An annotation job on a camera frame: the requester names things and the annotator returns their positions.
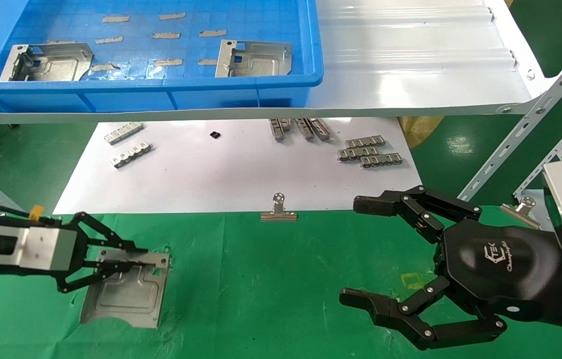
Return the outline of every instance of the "green tablecloth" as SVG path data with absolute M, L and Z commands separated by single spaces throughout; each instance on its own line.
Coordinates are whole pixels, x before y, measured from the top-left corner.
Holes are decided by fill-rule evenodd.
M 296 223 L 258 213 L 109 214 L 123 238 L 171 251 L 158 330 L 78 322 L 85 290 L 51 278 L 0 276 L 0 358 L 562 358 L 562 329 L 508 321 L 494 343 L 418 352 L 399 333 L 343 307 L 343 287 L 408 296 L 433 279 L 434 247 L 399 218 L 304 212 Z M 481 222 L 517 224 L 494 207 Z M 423 318 L 470 318 L 444 298 Z

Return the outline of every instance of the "blue plastic bin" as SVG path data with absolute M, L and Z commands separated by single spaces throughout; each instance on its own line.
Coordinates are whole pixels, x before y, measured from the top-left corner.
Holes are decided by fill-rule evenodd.
M 160 20 L 160 14 L 185 13 Z M 104 16 L 130 16 L 103 22 Z M 204 30 L 226 30 L 201 37 Z M 180 32 L 178 39 L 153 39 Z M 97 39 L 123 36 L 121 42 Z M 285 76 L 214 77 L 222 39 L 293 44 Z M 79 81 L 0 82 L 0 112 L 126 112 L 222 107 L 303 107 L 323 79 L 315 0 L 0 0 L 0 75 L 13 45 L 87 42 L 92 64 Z M 183 59 L 156 67 L 156 59 Z

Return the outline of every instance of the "robotic hand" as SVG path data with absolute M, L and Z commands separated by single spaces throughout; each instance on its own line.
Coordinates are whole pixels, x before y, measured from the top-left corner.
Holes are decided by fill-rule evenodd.
M 556 234 L 478 222 L 479 207 L 424 186 L 354 199 L 357 213 L 401 216 L 436 245 L 436 279 L 399 303 L 344 288 L 341 304 L 368 311 L 374 325 L 399 331 L 420 350 L 494 341 L 507 329 L 500 316 L 562 327 L 562 250 Z M 434 216 L 456 222 L 445 229 Z M 418 315 L 447 296 L 475 320 L 432 326 Z

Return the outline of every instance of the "yellow tag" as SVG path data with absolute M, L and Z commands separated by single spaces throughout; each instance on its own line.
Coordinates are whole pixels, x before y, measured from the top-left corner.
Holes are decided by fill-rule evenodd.
M 35 204 L 34 207 L 32 207 L 32 209 L 30 210 L 30 214 L 28 214 L 28 219 L 39 222 L 41 212 L 43 212 L 43 207 L 39 206 L 39 204 Z

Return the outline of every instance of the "logo on robotic hand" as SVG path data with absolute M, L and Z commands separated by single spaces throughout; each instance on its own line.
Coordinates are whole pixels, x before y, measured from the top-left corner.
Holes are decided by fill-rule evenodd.
M 511 248 L 505 241 L 500 243 L 500 247 L 495 245 L 495 243 L 487 243 L 489 247 L 484 247 L 484 257 L 489 259 L 493 263 L 500 263 L 507 259 L 507 271 L 512 271 L 513 267 L 511 264 Z

